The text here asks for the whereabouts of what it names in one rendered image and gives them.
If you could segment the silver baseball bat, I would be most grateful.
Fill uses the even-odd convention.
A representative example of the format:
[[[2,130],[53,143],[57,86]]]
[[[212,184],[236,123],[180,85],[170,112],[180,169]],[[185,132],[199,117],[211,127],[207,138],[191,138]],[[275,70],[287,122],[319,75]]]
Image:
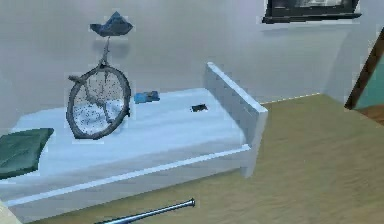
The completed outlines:
[[[135,214],[135,215],[129,215],[124,217],[118,217],[110,220],[105,220],[101,222],[96,222],[94,224],[130,224],[135,221],[139,221],[148,217],[152,217],[158,214],[163,214],[169,211],[185,208],[185,207],[195,207],[196,201],[194,198],[191,198],[188,201],[177,203],[174,205],[170,205],[163,208],[158,208],[151,211],[146,211],[143,213]]]

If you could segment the white bed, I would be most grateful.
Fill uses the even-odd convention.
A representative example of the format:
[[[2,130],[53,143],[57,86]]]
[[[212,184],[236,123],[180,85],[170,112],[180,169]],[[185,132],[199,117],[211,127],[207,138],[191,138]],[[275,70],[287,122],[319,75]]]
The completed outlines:
[[[192,112],[198,104],[208,110]],[[133,104],[102,139],[75,139],[65,113],[41,110],[13,128],[54,129],[36,171],[0,180],[0,200],[24,223],[234,169],[249,177],[268,116],[214,63],[203,87]]]

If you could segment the small blue object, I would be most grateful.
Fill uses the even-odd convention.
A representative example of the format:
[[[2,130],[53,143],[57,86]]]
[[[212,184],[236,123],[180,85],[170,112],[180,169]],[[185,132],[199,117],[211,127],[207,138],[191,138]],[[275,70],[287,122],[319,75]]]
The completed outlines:
[[[159,100],[160,100],[160,97],[157,91],[136,93],[134,96],[134,102],[136,104],[159,101]]]

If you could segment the brown framed doorway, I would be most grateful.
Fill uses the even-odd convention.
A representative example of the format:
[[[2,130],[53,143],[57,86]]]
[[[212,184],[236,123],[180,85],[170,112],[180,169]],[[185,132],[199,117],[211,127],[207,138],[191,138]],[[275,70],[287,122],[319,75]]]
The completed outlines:
[[[351,90],[351,93],[344,104],[344,107],[352,110],[356,107],[359,98],[361,97],[368,81],[371,79],[382,55],[384,54],[384,27],[380,30],[379,35],[370,50],[370,53],[365,61],[358,79]]]

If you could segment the grey unicycle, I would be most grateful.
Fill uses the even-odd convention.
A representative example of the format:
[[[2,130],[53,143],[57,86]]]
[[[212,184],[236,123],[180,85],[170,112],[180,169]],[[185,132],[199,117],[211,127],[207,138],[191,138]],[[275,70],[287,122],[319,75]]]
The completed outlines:
[[[67,110],[66,110],[66,120],[69,124],[69,127],[75,139],[98,140],[114,132],[118,128],[118,126],[123,122],[124,118],[126,116],[130,116],[130,99],[132,94],[130,83],[122,71],[110,65],[110,63],[108,62],[108,53],[110,52],[109,50],[110,38],[112,36],[126,35],[134,28],[134,26],[126,18],[124,18],[118,11],[115,11],[104,24],[92,23],[89,25],[89,28],[99,36],[107,37],[107,41],[103,48],[102,57],[99,59],[98,64],[94,68],[92,68],[90,71],[86,72],[81,76],[70,75],[68,77],[68,79],[72,81],[74,85],[71,88],[69,93],[69,99],[68,99]],[[104,80],[107,80],[108,75],[110,73],[113,73],[117,77],[117,80],[119,81],[119,84],[120,84],[120,88],[122,89],[122,93],[123,93],[122,99],[124,104],[122,105],[122,109],[120,110],[119,114],[114,119],[112,119],[107,112],[107,102],[101,99],[97,99],[95,96],[92,96],[89,92],[89,88],[87,86],[87,80],[92,75],[95,75],[98,72],[104,73]],[[104,130],[101,130],[97,133],[93,133],[93,134],[84,133],[81,131],[81,129],[75,122],[75,118],[74,118],[75,98],[82,86],[85,87],[85,92],[86,92],[85,99],[89,103],[95,104],[96,106],[102,108],[106,121],[109,124],[108,127],[106,127]]]

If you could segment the dark green pillow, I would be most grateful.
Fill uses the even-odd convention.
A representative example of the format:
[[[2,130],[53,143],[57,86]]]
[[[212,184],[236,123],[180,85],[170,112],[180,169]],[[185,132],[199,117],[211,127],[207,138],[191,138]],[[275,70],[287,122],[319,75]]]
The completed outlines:
[[[0,180],[36,171],[41,153],[53,133],[53,128],[37,128],[1,136]]]

